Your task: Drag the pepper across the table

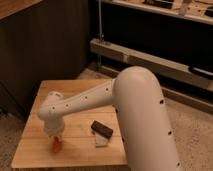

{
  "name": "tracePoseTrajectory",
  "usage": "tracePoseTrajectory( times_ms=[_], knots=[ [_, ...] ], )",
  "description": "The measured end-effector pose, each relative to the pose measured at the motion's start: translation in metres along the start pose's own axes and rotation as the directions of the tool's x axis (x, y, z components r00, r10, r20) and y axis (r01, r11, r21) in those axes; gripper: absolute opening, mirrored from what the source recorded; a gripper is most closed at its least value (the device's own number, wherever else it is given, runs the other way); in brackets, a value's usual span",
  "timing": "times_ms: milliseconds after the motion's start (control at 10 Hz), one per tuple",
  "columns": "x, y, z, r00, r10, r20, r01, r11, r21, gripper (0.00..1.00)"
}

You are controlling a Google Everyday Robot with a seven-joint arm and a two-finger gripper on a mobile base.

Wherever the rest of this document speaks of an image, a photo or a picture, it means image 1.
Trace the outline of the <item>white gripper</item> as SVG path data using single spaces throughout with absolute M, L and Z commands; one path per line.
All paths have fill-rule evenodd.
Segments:
M 65 122 L 62 117 L 47 118 L 44 120 L 44 131 L 49 137 L 61 137 L 65 128 Z

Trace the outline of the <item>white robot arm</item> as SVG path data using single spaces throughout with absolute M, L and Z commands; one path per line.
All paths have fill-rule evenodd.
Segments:
M 161 86 L 144 67 L 128 67 L 116 78 L 69 98 L 52 91 L 37 116 L 48 136 L 58 136 L 66 115 L 108 105 L 116 110 L 131 171 L 182 171 Z

